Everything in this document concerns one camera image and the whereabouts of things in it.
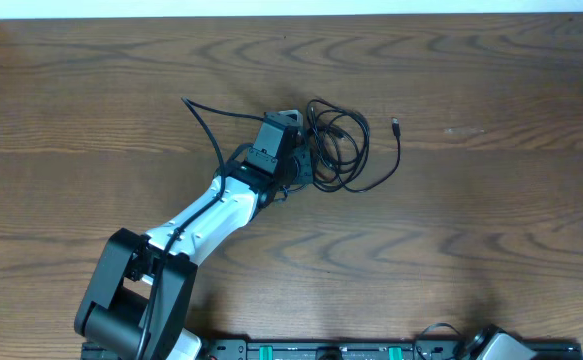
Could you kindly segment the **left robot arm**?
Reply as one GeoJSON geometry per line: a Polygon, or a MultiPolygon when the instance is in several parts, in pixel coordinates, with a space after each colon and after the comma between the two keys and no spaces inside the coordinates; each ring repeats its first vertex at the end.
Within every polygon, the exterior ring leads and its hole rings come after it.
{"type": "Polygon", "coordinates": [[[312,174],[297,110],[268,112],[252,144],[221,163],[210,187],[168,222],[107,241],[74,330],[119,359],[194,359],[201,339],[184,322],[197,270],[278,193],[312,174]]]}

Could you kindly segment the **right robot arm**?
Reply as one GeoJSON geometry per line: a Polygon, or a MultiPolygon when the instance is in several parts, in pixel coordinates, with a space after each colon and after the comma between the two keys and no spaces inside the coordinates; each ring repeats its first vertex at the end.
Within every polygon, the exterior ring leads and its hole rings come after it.
{"type": "Polygon", "coordinates": [[[581,345],[567,340],[531,341],[495,325],[480,330],[457,350],[461,360],[583,360],[581,345]]]}

